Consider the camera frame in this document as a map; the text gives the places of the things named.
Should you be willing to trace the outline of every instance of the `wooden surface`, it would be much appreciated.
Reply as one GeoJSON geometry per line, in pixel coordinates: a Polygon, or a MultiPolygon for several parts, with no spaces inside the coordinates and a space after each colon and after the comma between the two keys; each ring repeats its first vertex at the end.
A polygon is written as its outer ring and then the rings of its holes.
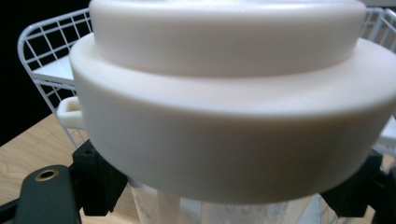
{"type": "MultiPolygon", "coordinates": [[[[30,173],[49,165],[69,166],[73,151],[72,144],[53,115],[0,147],[0,204],[19,197],[22,180],[30,173]]],[[[113,213],[106,217],[84,217],[81,212],[81,218],[84,224],[140,223],[129,185],[113,213]]]]}

